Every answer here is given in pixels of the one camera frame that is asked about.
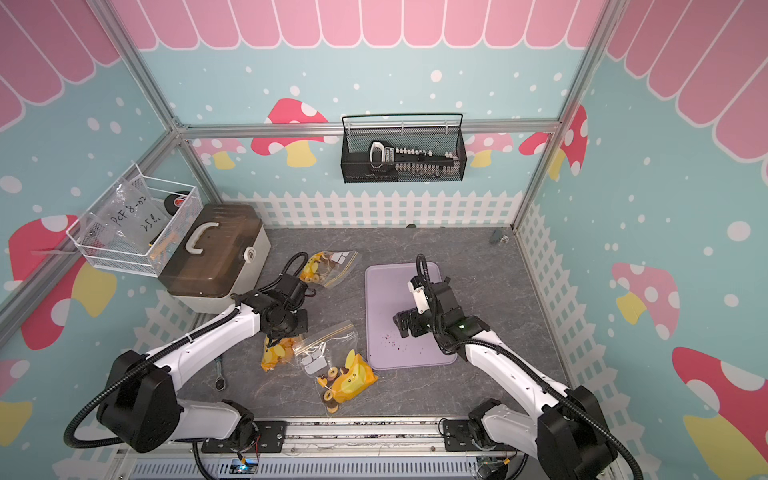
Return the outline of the aluminium front rail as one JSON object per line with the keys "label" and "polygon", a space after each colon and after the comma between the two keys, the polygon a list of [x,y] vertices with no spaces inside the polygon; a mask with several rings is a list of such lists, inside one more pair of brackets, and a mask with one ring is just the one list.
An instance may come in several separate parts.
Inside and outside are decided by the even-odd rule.
{"label": "aluminium front rail", "polygon": [[543,479],[523,452],[447,452],[437,417],[289,418],[281,453],[193,454],[170,443],[139,454],[121,448],[109,479]]}

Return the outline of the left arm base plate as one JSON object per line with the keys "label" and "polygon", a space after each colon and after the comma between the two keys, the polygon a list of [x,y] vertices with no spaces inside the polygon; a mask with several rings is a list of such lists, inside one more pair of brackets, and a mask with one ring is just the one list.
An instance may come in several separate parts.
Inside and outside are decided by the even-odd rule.
{"label": "left arm base plate", "polygon": [[286,421],[253,421],[244,428],[244,432],[235,432],[227,439],[206,439],[200,449],[206,454],[281,453],[287,426]]}

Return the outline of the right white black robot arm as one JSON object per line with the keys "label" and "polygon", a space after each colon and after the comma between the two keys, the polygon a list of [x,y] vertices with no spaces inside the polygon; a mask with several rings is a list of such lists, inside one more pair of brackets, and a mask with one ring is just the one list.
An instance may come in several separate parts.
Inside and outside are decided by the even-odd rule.
{"label": "right white black robot arm", "polygon": [[535,457],[550,479],[596,479],[618,458],[633,478],[642,478],[638,460],[610,431],[590,390],[570,389],[544,375],[486,322],[465,314],[450,281],[431,279],[423,254],[417,255],[415,268],[408,283],[415,306],[393,318],[401,335],[431,335],[443,353],[480,369],[524,410],[515,412],[495,399],[475,408],[468,427],[479,448],[513,447]]}

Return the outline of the socket wrench set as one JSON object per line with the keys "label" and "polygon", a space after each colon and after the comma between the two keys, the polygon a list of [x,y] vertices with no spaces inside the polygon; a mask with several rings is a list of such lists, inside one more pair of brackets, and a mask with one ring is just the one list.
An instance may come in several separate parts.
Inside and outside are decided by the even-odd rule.
{"label": "socket wrench set", "polygon": [[394,147],[373,141],[368,150],[369,168],[374,173],[397,176],[448,177],[460,175],[462,160],[453,152],[442,156],[432,150]]}

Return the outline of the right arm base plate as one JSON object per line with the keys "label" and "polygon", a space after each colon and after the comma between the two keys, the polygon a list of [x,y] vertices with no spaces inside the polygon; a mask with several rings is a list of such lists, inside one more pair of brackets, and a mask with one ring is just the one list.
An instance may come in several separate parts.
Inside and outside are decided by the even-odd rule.
{"label": "right arm base plate", "polygon": [[437,428],[447,452],[518,452],[512,446],[492,441],[468,418],[441,418]]}

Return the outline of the small clear object in corner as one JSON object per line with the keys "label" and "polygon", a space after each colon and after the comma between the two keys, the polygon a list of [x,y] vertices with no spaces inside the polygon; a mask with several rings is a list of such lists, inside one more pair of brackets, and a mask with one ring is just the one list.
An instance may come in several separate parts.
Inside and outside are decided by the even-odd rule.
{"label": "small clear object in corner", "polygon": [[506,244],[509,242],[509,237],[501,229],[496,229],[492,232],[489,238],[490,245]]}

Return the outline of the black mesh wall basket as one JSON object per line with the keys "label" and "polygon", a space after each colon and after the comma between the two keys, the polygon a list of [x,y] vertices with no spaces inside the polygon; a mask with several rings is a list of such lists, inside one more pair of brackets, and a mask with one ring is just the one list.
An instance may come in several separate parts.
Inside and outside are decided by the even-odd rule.
{"label": "black mesh wall basket", "polygon": [[346,183],[458,182],[464,177],[461,113],[347,115],[341,122]]}

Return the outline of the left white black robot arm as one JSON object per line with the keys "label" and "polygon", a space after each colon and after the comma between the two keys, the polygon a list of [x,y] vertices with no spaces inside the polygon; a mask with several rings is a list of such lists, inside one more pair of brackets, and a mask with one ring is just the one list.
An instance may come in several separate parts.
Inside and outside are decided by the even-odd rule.
{"label": "left white black robot arm", "polygon": [[267,285],[232,295],[218,316],[165,346],[129,350],[112,364],[104,389],[69,422],[64,443],[93,449],[125,443],[138,453],[169,442],[198,446],[206,440],[242,453],[260,438],[253,413],[232,400],[181,400],[178,391],[226,351],[259,334],[269,348],[308,329],[307,284],[300,274],[309,259],[294,254]]}

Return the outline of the brown lidded storage box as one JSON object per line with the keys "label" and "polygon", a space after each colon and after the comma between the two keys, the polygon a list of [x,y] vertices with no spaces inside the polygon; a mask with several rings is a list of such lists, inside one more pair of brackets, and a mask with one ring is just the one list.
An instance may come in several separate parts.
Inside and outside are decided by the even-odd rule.
{"label": "brown lidded storage box", "polygon": [[167,292],[196,313],[219,314],[233,294],[256,286],[271,249],[249,204],[203,208],[159,276]]}

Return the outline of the black tape roll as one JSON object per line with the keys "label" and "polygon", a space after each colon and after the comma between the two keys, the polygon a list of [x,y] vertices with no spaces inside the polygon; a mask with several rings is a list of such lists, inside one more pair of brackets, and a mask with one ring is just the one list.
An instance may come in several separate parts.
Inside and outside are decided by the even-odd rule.
{"label": "black tape roll", "polygon": [[190,191],[178,191],[169,194],[163,201],[164,208],[170,216],[174,216],[186,201]]}

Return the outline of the clear labelled plastic bag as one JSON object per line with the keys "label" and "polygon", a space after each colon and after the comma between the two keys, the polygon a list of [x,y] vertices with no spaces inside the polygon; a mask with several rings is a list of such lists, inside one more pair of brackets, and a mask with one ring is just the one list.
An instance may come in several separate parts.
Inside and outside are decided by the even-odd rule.
{"label": "clear labelled plastic bag", "polygon": [[108,231],[128,244],[128,249],[145,254],[169,223],[167,212],[153,200],[141,175],[117,180],[96,216]]}

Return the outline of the ziploc bag with cookies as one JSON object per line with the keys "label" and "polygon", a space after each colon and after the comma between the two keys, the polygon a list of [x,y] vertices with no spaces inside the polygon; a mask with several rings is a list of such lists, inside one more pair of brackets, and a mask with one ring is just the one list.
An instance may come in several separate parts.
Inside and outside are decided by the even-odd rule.
{"label": "ziploc bag with cookies", "polygon": [[378,381],[378,376],[358,351],[355,326],[341,322],[315,332],[293,346],[298,367],[314,381],[328,415]]}
{"label": "ziploc bag with cookies", "polygon": [[331,289],[342,282],[354,268],[357,251],[321,251],[307,261],[299,278],[307,284]]}
{"label": "ziploc bag with cookies", "polygon": [[304,334],[280,340],[266,336],[260,366],[265,372],[272,371],[281,365],[299,368],[300,357],[306,353],[313,341],[314,338]]}

